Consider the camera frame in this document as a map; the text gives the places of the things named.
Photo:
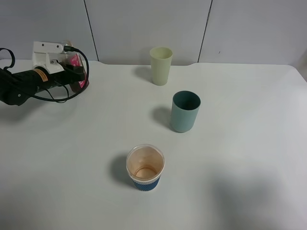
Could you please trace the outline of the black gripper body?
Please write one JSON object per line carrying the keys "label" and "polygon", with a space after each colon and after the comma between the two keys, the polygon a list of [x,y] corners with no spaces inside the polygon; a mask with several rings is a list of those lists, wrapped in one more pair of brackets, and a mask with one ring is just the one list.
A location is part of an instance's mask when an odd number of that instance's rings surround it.
{"label": "black gripper body", "polygon": [[70,84],[72,75],[69,71],[61,71],[48,75],[47,88],[54,88],[56,86],[66,86]]}

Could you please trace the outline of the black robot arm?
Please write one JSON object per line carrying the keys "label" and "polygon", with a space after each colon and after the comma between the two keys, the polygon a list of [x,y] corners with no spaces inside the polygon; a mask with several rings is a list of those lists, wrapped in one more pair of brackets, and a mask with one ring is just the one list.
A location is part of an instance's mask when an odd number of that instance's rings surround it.
{"label": "black robot arm", "polygon": [[85,87],[79,89],[74,95],[66,98],[55,99],[37,96],[39,92],[49,92],[54,87],[66,87],[66,85],[88,82],[88,74],[82,66],[66,65],[64,71],[50,74],[43,67],[12,74],[6,69],[0,70],[0,100],[7,105],[22,105],[30,97],[46,101],[63,103],[82,93]]}

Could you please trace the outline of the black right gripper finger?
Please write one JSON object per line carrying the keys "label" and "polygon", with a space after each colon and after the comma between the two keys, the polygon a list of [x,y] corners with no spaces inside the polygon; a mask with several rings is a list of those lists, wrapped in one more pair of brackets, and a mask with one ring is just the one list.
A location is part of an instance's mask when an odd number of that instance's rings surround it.
{"label": "black right gripper finger", "polygon": [[85,80],[85,70],[83,66],[66,65],[64,66],[64,70],[68,74],[71,81]]}

